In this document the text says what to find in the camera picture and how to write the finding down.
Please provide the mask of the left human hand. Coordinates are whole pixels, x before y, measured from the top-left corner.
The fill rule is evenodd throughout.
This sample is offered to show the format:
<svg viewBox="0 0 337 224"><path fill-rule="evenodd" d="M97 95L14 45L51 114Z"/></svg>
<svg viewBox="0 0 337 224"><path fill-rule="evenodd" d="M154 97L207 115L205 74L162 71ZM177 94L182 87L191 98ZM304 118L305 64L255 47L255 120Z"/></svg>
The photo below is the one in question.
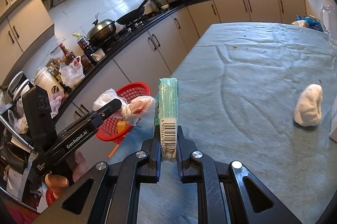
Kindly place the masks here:
<svg viewBox="0 0 337 224"><path fill-rule="evenodd" d="M45 176L45 182L56 199L62 196L69 187L68 179L57 174L47 174Z"/></svg>

